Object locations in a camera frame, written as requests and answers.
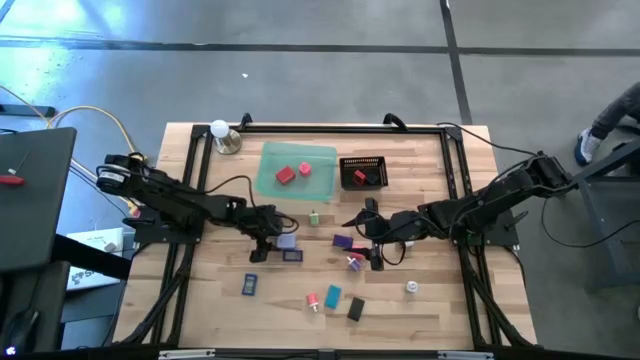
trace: white paper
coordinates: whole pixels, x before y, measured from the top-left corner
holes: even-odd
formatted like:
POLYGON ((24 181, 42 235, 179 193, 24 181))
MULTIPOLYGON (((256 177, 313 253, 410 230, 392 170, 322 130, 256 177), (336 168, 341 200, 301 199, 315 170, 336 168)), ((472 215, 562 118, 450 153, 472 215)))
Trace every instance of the white paper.
MULTIPOLYGON (((110 252, 113 255, 122 256, 123 230, 122 228, 87 231, 67 234, 67 237, 94 249, 110 252)), ((92 287, 117 284, 120 280, 104 276, 94 271, 72 266, 69 270, 67 290, 80 290, 92 287)))

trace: red cube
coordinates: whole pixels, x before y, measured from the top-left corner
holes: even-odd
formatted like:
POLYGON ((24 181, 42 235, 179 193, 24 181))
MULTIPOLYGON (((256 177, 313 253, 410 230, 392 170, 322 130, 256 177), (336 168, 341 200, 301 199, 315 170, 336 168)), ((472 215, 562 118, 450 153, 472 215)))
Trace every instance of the red cube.
POLYGON ((367 178, 367 176, 365 174, 362 173, 362 171, 360 170, 356 170, 355 173, 353 173, 353 182, 362 186, 364 185, 364 180, 367 178))
POLYGON ((288 183, 293 181, 293 179, 295 178, 296 178, 296 173, 289 166, 285 166, 282 170, 278 171, 278 173, 276 174, 276 179, 278 179, 278 181, 280 181, 282 185, 287 185, 288 183))

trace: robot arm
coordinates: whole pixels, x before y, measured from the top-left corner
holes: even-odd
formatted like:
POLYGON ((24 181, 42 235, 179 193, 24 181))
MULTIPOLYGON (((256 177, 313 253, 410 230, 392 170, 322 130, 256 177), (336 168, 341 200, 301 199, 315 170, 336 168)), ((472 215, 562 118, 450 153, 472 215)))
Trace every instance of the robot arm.
POLYGON ((342 226, 355 226, 363 237, 373 242, 373 247, 345 251, 363 254, 371 261, 372 270, 381 271, 384 269, 380 258, 383 244, 422 240, 428 236, 464 240, 467 234, 483 233, 495 224, 498 215, 531 196, 557 197, 573 188, 571 175, 556 158, 540 152, 472 195, 423 204, 417 211, 400 211, 388 220, 378 213, 376 201, 369 198, 365 208, 342 226), (365 226, 364 234, 360 225, 365 226))
POLYGON ((132 156, 107 155, 97 173, 97 186, 101 191, 135 199, 159 214, 156 219, 125 219, 125 223, 134 228, 166 226, 189 233, 203 220, 233 227, 256 240, 251 262, 265 261, 267 253, 275 249, 267 237, 283 231, 282 219, 286 216, 278 213, 274 205, 247 207, 246 199, 241 197, 207 195, 132 156))

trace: white ball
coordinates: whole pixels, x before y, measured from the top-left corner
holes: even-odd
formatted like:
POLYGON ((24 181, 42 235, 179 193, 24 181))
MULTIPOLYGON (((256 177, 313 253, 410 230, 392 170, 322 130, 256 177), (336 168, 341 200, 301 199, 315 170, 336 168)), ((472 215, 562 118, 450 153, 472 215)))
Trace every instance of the white ball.
POLYGON ((209 126, 213 136, 223 138, 229 135, 229 124, 224 120, 216 120, 209 126))

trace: yellow cable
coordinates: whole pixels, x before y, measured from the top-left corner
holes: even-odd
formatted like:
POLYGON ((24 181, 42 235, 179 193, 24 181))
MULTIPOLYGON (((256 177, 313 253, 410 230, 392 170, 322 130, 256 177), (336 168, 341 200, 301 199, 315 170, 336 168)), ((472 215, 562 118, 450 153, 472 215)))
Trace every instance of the yellow cable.
MULTIPOLYGON (((47 120, 47 118, 40 112, 38 111, 38 109, 36 109, 35 107, 33 107, 33 105, 29 104, 26 100, 22 99, 20 96, 18 96, 16 93, 14 93, 13 91, 7 89, 6 87, 0 85, 0 89, 6 91, 7 93, 11 94, 13 97, 15 97, 16 99, 20 100, 23 104, 25 104, 26 106, 28 106, 31 110, 33 110, 34 113, 36 113, 42 120, 44 120, 47 123, 47 129, 53 129, 53 128, 57 128, 58 125, 60 124, 60 122, 62 121, 62 119, 69 113, 74 112, 76 110, 94 110, 97 112, 100 112, 104 115, 106 115, 108 118, 110 118, 111 120, 113 120, 113 122, 116 123, 116 125, 118 125, 118 127, 120 128, 120 131, 122 132, 122 135, 124 136, 124 139, 127 141, 127 145, 129 146, 129 150, 131 150, 131 152, 135 152, 135 148, 133 147, 133 143, 131 142, 131 139, 129 138, 129 134, 127 134, 127 131, 124 129, 124 126, 122 126, 122 123, 120 122, 120 120, 118 120, 118 118, 116 118, 115 116, 113 116, 111 113, 109 113, 108 111, 101 109, 99 107, 95 107, 95 106, 89 106, 89 105, 80 105, 80 106, 75 106, 72 107, 71 109, 67 109, 65 111, 62 111, 60 113, 58 113, 56 116, 52 117, 51 119, 47 120)), ((71 158, 71 163, 77 167, 79 167, 82 171, 84 171, 88 176, 90 176, 93 180, 98 180, 98 177, 89 169, 87 169, 84 165, 80 164, 75 158, 71 158)), ((131 201, 122 198, 122 197, 118 197, 120 200, 122 200, 125 204, 127 204, 127 206, 129 207, 129 211, 133 211, 135 210, 137 207, 135 204, 133 204, 131 201)))

